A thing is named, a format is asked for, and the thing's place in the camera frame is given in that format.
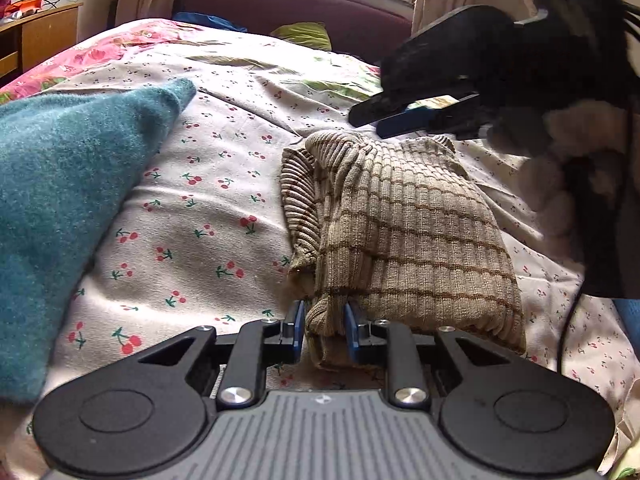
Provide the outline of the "white gloved right hand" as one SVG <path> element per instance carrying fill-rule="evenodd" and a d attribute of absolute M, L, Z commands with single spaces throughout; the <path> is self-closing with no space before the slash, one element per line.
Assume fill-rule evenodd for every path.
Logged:
<path fill-rule="evenodd" d="M 631 154 L 631 182 L 639 193 L 639 114 L 603 101 L 580 101 L 564 110 L 552 110 L 534 127 L 550 142 L 541 153 L 528 154 L 516 143 L 520 126 L 489 129 L 489 145 L 504 154 L 526 158 L 516 170 L 516 185 L 522 200 L 534 212 L 548 252 L 560 259 L 586 261 L 580 222 L 597 206 L 578 211 L 577 189 L 581 186 L 613 207 L 626 174 L 624 156 Z"/>

